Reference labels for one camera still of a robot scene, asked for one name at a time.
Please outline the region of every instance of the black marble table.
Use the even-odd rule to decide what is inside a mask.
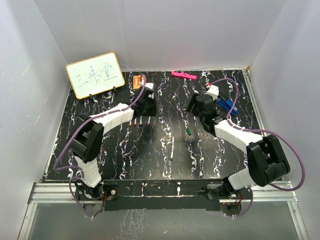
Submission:
[[[157,116],[143,117],[142,125],[124,123],[103,138],[98,166],[103,180],[190,180],[222,179],[246,167],[246,155],[217,137],[204,131],[200,121],[186,107],[193,92],[203,94],[205,84],[224,77],[238,83],[238,115],[233,122],[248,128],[259,128],[257,117],[250,99],[248,88],[241,70],[185,71],[197,75],[197,80],[176,78],[169,71],[124,72],[125,86],[113,91],[98,94],[93,99],[76,99],[70,89],[62,116],[55,149],[43,182],[68,181],[75,174],[72,169],[53,171],[53,165],[71,135],[75,119],[80,114],[95,115],[119,103],[125,102],[134,91],[133,76],[145,74],[147,82],[155,84],[154,96],[157,103]],[[220,92],[234,99],[235,91],[230,82],[217,84]],[[221,115],[226,111],[217,107]],[[191,135],[186,132],[189,127]],[[170,160],[172,137],[174,136],[173,160]],[[71,153],[65,154],[61,166],[77,164]]]

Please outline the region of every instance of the white pen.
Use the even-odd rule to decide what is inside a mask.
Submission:
[[[174,148],[175,148],[175,137],[172,137],[172,149],[171,149],[171,157],[170,160],[172,161],[174,159]]]

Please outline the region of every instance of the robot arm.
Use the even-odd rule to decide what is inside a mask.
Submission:
[[[226,119],[217,114],[215,101],[218,97],[218,87],[211,85],[205,94],[194,94],[187,107],[188,112],[199,117],[205,131],[247,154],[248,168],[225,177],[223,186],[217,192],[230,195],[246,187],[264,187],[288,174],[290,166],[279,139],[274,135],[263,137],[230,126]]]
[[[140,116],[156,116],[157,108],[156,101],[153,97],[153,83],[146,83],[141,97],[134,105],[128,108],[129,104],[137,98],[141,90],[142,88],[140,88],[133,99],[127,103],[120,103],[116,107],[97,115],[80,115],[75,121],[73,126],[74,131],[90,117],[104,115],[119,110],[118,112],[95,118],[93,121],[86,124],[70,144],[69,148],[72,150],[74,159],[82,169],[82,186],[76,183],[76,187],[79,188],[79,190],[82,190],[89,198],[98,198],[101,195],[100,182],[102,178],[98,169],[97,156],[100,153],[104,134],[134,118]]]

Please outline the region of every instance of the white wall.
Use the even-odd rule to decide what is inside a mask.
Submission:
[[[286,0],[35,0],[68,63],[115,52],[121,69],[251,65]]]
[[[0,239],[17,239],[68,95],[66,60],[33,0],[0,0]]]
[[[319,56],[320,2],[288,0],[251,67],[265,127],[286,136],[304,159],[306,180],[296,194],[312,240],[320,234]],[[296,185],[301,170],[289,155],[288,179]]]

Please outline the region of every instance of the pink highlighter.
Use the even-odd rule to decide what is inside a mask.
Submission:
[[[171,76],[185,78],[185,79],[192,79],[192,80],[196,80],[197,79],[196,75],[190,75],[190,74],[187,74],[187,73],[176,72],[176,71],[173,71],[171,73]]]

